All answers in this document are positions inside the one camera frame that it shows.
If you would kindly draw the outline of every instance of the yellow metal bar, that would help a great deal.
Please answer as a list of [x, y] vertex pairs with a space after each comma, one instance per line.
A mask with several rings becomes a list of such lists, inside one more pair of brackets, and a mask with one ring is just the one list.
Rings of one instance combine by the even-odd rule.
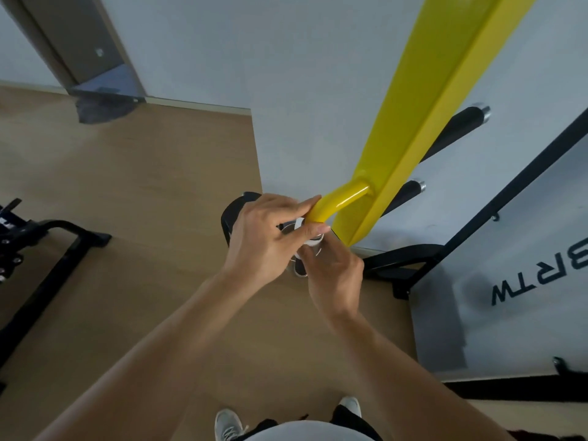
[[425, 0], [351, 181], [307, 219], [364, 238], [534, 0]]

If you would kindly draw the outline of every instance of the yellow handle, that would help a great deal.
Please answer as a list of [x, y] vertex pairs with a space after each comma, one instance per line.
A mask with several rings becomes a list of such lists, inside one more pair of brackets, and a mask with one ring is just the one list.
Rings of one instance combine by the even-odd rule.
[[367, 194], [373, 195], [373, 189], [367, 181], [360, 178], [352, 179], [321, 198], [308, 213], [306, 219], [324, 223], [329, 216]]

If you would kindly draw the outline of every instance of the wooden floor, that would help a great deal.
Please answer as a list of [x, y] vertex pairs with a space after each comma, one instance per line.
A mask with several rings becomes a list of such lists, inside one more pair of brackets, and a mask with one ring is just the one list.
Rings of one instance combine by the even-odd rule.
[[[114, 236], [92, 249], [0, 371], [0, 439], [31, 439], [221, 266], [220, 214], [245, 190], [261, 190], [250, 117], [144, 104], [81, 125], [71, 97], [0, 88], [0, 204], [19, 197], [25, 219]], [[70, 242], [54, 232], [26, 250], [0, 287], [0, 325]], [[388, 285], [365, 282], [362, 309], [414, 355], [408, 307]], [[173, 439], [212, 440], [225, 406], [249, 426], [306, 413], [327, 420], [345, 394], [388, 439], [306, 281], [286, 272], [226, 329]]]

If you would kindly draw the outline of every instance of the shoe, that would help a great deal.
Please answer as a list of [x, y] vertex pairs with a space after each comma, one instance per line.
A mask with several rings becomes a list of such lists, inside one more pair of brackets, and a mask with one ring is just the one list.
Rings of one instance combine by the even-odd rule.
[[357, 398], [354, 398], [353, 396], [345, 396], [339, 402], [339, 405], [342, 405], [354, 415], [362, 417], [362, 409], [359, 407], [359, 401], [357, 400]]
[[243, 424], [237, 414], [229, 409], [221, 410], [215, 419], [215, 438], [217, 441], [231, 441], [245, 434], [247, 427]]

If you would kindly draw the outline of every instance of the person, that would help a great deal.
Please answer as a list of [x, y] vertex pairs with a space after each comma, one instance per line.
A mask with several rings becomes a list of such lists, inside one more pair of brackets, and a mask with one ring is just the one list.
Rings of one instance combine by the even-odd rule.
[[[280, 223], [304, 216], [320, 196], [298, 203], [263, 194], [243, 207], [224, 266], [184, 305], [108, 370], [36, 438], [37, 441], [169, 440], [199, 380], [199, 366], [230, 319], [298, 252], [312, 301], [338, 337], [397, 441], [511, 440], [480, 413], [379, 334], [358, 311], [363, 261], [324, 223], [284, 235]], [[304, 242], [325, 234], [318, 256]], [[380, 439], [345, 398], [330, 423], [271, 420], [245, 433], [239, 417], [221, 410], [217, 441]]]

